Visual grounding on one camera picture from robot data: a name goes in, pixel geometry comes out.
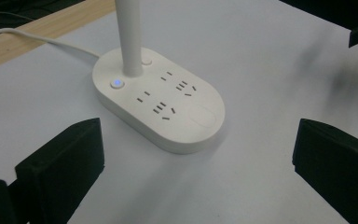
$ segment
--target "white cable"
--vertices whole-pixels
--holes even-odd
[[[98,53],[95,53],[95,52],[87,50],[87,49],[82,49],[81,47],[78,47],[78,46],[75,46],[75,45],[72,45],[72,44],[68,44],[68,43],[65,43],[65,42],[60,41],[60,40],[56,40],[56,39],[52,39],[52,38],[48,38],[48,37],[43,37],[43,36],[40,36],[40,35],[32,35],[32,34],[29,34],[29,33],[26,33],[26,32],[20,31],[20,30],[12,29],[12,28],[0,29],[0,34],[3,34],[3,33],[11,33],[11,34],[15,34],[15,35],[23,35],[23,36],[26,36],[28,38],[40,40],[40,41],[47,42],[47,43],[50,43],[50,44],[59,45],[59,46],[66,46],[66,47],[69,47],[69,48],[72,48],[72,49],[77,49],[77,50],[86,52],[86,53],[88,53],[88,54],[90,54],[90,55],[92,55],[92,56],[94,56],[96,58],[101,57],[101,55],[99,55]]]

